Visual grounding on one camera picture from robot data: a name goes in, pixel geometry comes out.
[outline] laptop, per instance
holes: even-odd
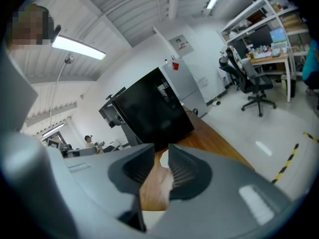
[[[287,53],[287,40],[285,32],[282,27],[270,32],[271,39],[273,43],[271,44],[273,50],[273,56],[280,54],[280,49],[283,50],[283,53]]]

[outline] black baseboard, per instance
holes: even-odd
[[[215,97],[215,98],[213,98],[212,100],[208,101],[208,102],[206,103],[206,105],[207,105],[207,106],[210,106],[210,105],[214,102],[214,99],[216,99],[216,98],[221,98],[222,96],[226,95],[226,94],[227,94],[227,89],[229,89],[229,87],[232,86],[232,85],[233,85],[232,82],[229,83],[229,84],[227,84],[227,85],[225,86],[225,90],[224,90],[222,93],[220,93],[217,97]]]

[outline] gray refrigerator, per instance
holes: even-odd
[[[197,109],[199,117],[207,113],[208,107],[206,102],[188,66],[182,58],[168,62],[160,70],[178,99],[184,103],[188,109],[191,111]]]

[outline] black pants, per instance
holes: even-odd
[[[319,89],[319,72],[312,72],[308,76],[308,78],[305,80],[305,84],[311,89],[311,90],[317,90]]]

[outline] desk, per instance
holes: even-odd
[[[176,144],[233,158],[253,169],[247,160],[214,129],[195,114],[187,114],[194,126],[194,131]],[[168,168],[162,167],[159,162],[161,155],[166,150],[156,152],[154,167],[140,189],[141,209],[144,211],[164,211],[169,205],[172,173]]]
[[[290,70],[288,64],[288,55],[281,54],[279,57],[273,58],[259,58],[259,59],[251,59],[251,63],[253,66],[260,66],[266,64],[274,64],[274,63],[284,63],[287,74],[287,102],[290,102],[290,94],[291,94],[291,82],[290,82]]]

